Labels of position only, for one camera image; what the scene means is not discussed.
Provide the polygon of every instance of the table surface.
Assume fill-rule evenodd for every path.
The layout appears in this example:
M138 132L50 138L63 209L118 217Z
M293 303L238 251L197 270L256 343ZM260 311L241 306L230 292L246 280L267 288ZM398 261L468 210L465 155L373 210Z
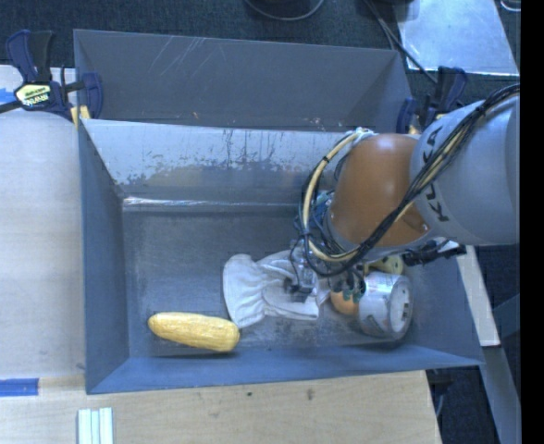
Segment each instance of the table surface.
M475 252L458 261L480 342L497 345ZM0 398L0 443L76 442L77 411L103 407L113 409L117 444L441 442L426 374L416 371L93 396L81 374L42 376L38 396Z

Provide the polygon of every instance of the blue clamp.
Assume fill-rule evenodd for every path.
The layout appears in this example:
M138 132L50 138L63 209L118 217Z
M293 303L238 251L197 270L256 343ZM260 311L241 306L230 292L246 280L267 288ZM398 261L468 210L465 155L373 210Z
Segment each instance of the blue clamp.
M66 84L63 69L62 83L52 80L49 66L52 37L53 33L50 31L32 33L21 30L8 38L6 54L11 66L21 74L23 84L14 91L14 101L0 105L0 114L23 108L27 111L49 112L74 122L71 111L73 104L68 101L68 94L84 90L90 116L99 117L104 101L99 74L85 73L81 80Z

